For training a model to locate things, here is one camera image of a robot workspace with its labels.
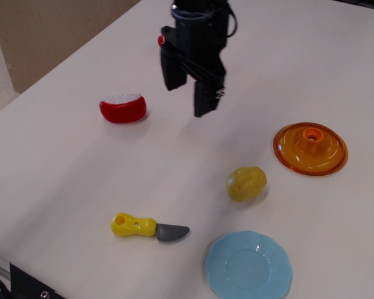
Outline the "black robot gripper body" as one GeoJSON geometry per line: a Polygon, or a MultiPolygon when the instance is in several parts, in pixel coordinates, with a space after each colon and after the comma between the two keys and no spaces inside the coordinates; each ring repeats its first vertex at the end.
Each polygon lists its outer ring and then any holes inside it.
{"type": "Polygon", "coordinates": [[[220,53],[227,44],[228,11],[188,12],[174,9],[171,14],[176,27],[161,29],[166,40],[162,49],[177,55],[182,69],[196,81],[209,82],[225,77],[220,53]]]}

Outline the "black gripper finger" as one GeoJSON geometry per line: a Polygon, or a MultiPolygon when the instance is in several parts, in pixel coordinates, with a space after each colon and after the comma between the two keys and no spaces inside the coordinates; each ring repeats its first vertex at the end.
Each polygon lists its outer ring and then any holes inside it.
{"type": "Polygon", "coordinates": [[[187,73],[182,69],[181,60],[165,50],[161,50],[161,69],[167,90],[171,91],[186,84],[187,73]]]}
{"type": "Polygon", "coordinates": [[[216,110],[224,94],[224,77],[209,82],[197,80],[194,84],[194,116],[199,118],[216,110]]]}

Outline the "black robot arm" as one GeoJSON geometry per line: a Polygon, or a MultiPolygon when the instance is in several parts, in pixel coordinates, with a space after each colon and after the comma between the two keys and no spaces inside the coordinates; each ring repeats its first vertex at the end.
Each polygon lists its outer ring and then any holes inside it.
{"type": "Polygon", "coordinates": [[[166,88],[174,90],[195,79],[194,115],[217,109],[224,95],[226,69],[220,53],[226,47],[229,16],[227,1],[174,1],[175,26],[161,28],[161,69],[166,88]]]}

